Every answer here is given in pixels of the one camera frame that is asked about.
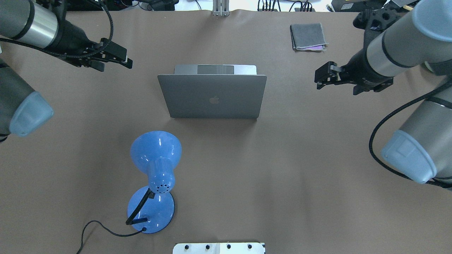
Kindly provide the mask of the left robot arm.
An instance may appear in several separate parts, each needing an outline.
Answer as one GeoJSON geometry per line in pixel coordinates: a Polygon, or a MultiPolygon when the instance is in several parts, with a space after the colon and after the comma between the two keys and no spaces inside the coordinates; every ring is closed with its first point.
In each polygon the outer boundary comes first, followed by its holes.
{"type": "MultiPolygon", "coordinates": [[[[1,42],[24,60],[38,53],[75,67],[104,71],[113,62],[131,69],[126,48],[113,42],[113,20],[104,0],[90,3],[103,10],[109,20],[109,34],[99,42],[66,19],[71,0],[2,0],[1,42]]],[[[1,53],[1,142],[10,135],[25,137],[54,115],[47,100],[8,63],[13,53],[1,53]]]]}

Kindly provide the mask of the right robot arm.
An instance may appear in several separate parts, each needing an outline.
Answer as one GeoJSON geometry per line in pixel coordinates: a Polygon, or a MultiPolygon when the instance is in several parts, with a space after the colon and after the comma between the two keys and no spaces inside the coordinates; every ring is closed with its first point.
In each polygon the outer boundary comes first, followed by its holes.
{"type": "Polygon", "coordinates": [[[353,94],[389,88],[394,79],[425,68],[441,83],[385,116],[371,132],[369,152],[389,172],[451,191],[451,1],[420,0],[403,16],[388,9],[360,13],[363,48],[348,63],[327,62],[315,71],[317,89],[353,85],[353,94]],[[376,155],[378,130],[402,110],[418,104],[376,155]]]}

